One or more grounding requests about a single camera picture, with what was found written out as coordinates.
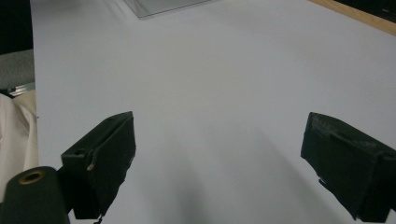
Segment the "beige fabric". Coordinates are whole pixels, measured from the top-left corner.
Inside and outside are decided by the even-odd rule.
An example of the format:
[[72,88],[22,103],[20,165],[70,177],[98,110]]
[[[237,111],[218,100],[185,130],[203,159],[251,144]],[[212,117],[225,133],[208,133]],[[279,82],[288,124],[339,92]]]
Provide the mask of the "beige fabric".
[[0,94],[0,202],[9,179],[38,166],[35,91],[13,100]]

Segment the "transparent container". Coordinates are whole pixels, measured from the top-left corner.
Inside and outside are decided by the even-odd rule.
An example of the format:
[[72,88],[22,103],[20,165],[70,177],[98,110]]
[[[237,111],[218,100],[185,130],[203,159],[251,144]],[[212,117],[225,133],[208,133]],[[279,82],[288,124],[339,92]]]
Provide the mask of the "transparent container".
[[138,18],[187,7],[210,0],[124,0]]

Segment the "gray carpet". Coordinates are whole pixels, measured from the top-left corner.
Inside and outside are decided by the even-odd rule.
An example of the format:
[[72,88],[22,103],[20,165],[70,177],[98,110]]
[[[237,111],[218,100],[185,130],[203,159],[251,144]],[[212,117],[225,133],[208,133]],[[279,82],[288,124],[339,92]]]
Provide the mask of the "gray carpet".
[[33,50],[0,55],[0,89],[14,88],[35,82]]

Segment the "white table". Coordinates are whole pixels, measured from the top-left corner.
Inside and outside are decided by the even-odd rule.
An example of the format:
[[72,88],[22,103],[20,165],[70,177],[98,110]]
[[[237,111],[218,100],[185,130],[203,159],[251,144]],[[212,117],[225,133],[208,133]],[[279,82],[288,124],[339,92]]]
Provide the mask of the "white table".
[[396,38],[308,1],[140,21],[122,0],[32,0],[32,15],[42,165],[134,111],[137,155],[105,223],[356,223],[300,158],[308,113],[396,148]]

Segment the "wooden strip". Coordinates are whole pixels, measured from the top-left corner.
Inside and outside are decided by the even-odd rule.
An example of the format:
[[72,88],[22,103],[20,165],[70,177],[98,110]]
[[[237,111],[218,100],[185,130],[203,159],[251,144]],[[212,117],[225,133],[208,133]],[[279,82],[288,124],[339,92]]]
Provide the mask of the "wooden strip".
[[367,12],[363,12],[354,7],[338,3],[333,0],[309,0],[313,3],[329,8],[341,14],[344,14],[352,19],[361,21],[367,25],[373,26],[379,30],[387,32],[391,35],[396,35],[396,23],[384,20]]

